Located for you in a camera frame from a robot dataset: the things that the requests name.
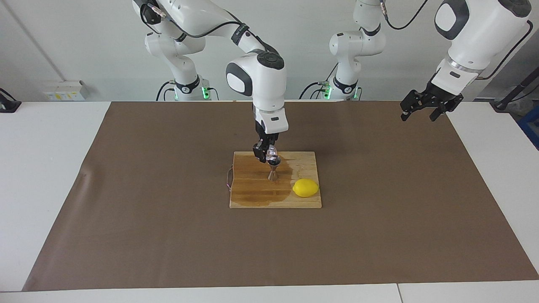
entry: metal jigger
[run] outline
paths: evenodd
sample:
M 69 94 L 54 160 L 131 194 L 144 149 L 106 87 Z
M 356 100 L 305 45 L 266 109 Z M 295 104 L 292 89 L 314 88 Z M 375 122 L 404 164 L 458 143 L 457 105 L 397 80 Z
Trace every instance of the metal jigger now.
M 269 146 L 268 152 L 266 154 L 266 161 L 271 168 L 268 180 L 275 182 L 277 181 L 277 179 L 279 179 L 279 175 L 277 175 L 277 167 L 279 166 L 279 164 L 281 164 L 281 158 L 277 155 L 277 149 L 275 148 L 275 146 Z

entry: white wall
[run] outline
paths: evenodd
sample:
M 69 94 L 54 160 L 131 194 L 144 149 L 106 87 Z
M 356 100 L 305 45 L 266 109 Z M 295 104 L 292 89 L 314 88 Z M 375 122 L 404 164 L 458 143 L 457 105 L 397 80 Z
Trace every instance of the white wall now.
M 296 99 L 309 83 L 324 80 L 335 64 L 330 37 L 357 29 L 352 18 L 355 0 L 214 0 L 232 11 L 265 41 L 276 47 L 288 65 L 287 99 Z M 408 21 L 423 0 L 389 1 L 392 22 Z M 409 90 L 422 90 L 450 45 L 435 30 L 440 0 L 430 1 L 406 30 L 383 23 L 388 45 L 383 54 L 362 58 L 360 79 L 366 100 L 400 100 Z M 532 0 L 539 8 L 539 0 Z M 7 5 L 58 67 L 57 75 L 31 40 L 9 16 Z M 134 12 L 131 0 L 0 0 L 0 86 L 19 99 L 44 100 L 43 81 L 83 80 L 91 100 L 152 100 L 160 84 L 171 78 L 168 68 L 144 48 L 149 31 Z M 539 9 L 531 18 L 539 24 Z M 227 63 L 242 55 L 230 41 L 209 37 L 202 53 L 192 55 L 200 74 L 218 88 L 221 99 L 243 99 L 224 77 Z M 487 85 L 465 91 L 473 99 Z
M 503 68 L 500 74 L 493 79 L 490 84 L 479 94 L 482 98 L 503 98 L 507 90 L 517 86 L 533 70 L 539 67 L 539 32 L 536 32 L 529 39 L 525 46 L 512 58 L 512 60 Z M 528 86 L 523 93 L 528 93 L 539 84 L 539 78 Z M 532 93 L 532 99 L 539 99 L 539 89 Z

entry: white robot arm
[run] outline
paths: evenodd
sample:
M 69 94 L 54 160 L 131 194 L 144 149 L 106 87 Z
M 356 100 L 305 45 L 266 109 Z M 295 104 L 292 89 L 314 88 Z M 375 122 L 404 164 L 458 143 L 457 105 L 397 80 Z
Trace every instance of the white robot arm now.
M 180 39 L 190 42 L 186 47 L 190 51 L 204 48 L 203 43 L 195 45 L 196 39 L 220 36 L 230 38 L 246 53 L 228 64 L 227 82 L 234 91 L 253 98 L 256 131 L 260 136 L 253 151 L 261 162 L 270 160 L 270 164 L 275 164 L 274 156 L 266 158 L 267 151 L 274 148 L 279 133 L 288 130 L 284 108 L 287 73 L 279 53 L 254 35 L 245 23 L 210 0 L 133 1 L 147 25 L 164 23 L 169 36 L 181 34 Z M 191 78 L 196 74 L 194 66 L 184 70 L 193 71 Z
M 360 30 L 337 33 L 331 38 L 329 49 L 337 57 L 338 67 L 324 98 L 350 100 L 355 95 L 361 71 L 357 57 L 384 51 L 386 38 L 381 32 L 381 19 L 379 0 L 356 0 L 354 20 Z
M 206 90 L 209 81 L 197 74 L 195 63 L 185 56 L 203 51 L 206 39 L 187 37 L 170 22 L 162 22 L 160 16 L 151 16 L 149 14 L 151 9 L 144 4 L 144 1 L 133 1 L 135 11 L 144 12 L 148 18 L 148 25 L 155 27 L 155 32 L 146 35 L 144 44 L 151 55 L 164 61 L 172 71 L 177 100 L 211 99 Z
M 400 103 L 402 120 L 425 107 L 436 108 L 432 121 L 455 110 L 464 98 L 462 90 L 530 23 L 530 12 L 528 0 L 444 0 L 436 29 L 452 46 L 426 90 L 411 91 Z

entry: lemon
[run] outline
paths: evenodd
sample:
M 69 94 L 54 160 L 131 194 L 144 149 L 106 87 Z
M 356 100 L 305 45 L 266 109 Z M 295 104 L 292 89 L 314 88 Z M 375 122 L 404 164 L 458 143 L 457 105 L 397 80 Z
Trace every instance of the lemon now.
M 311 179 L 300 179 L 294 184 L 292 190 L 296 195 L 302 198 L 308 198 L 318 192 L 319 186 Z

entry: white table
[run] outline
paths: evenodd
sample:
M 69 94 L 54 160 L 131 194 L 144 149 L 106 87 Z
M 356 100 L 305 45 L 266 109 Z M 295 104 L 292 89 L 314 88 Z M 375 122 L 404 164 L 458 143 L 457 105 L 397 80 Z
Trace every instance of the white table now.
M 109 105 L 24 103 L 0 115 L 0 292 L 12 292 L 0 302 L 539 302 L 539 281 L 18 293 Z M 539 152 L 488 104 L 463 103 L 449 117 L 538 270 Z

